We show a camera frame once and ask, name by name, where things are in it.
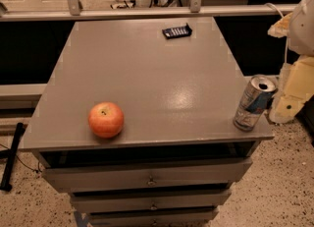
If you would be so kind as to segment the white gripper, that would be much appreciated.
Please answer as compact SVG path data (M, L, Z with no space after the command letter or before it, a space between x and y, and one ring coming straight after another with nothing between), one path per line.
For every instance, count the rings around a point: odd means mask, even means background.
M276 38L288 35L292 13L283 16L270 26L267 33ZM290 122L314 95L314 57L300 56L288 70L284 94L276 94L271 105L269 118L277 124Z

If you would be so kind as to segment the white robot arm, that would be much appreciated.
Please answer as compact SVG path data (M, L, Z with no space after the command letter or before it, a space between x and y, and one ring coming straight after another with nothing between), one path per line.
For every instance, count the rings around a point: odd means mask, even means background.
M287 38L288 49L299 55L280 70L278 91L269 118L287 123L314 95L314 0L301 0L294 10L271 25L268 34Z

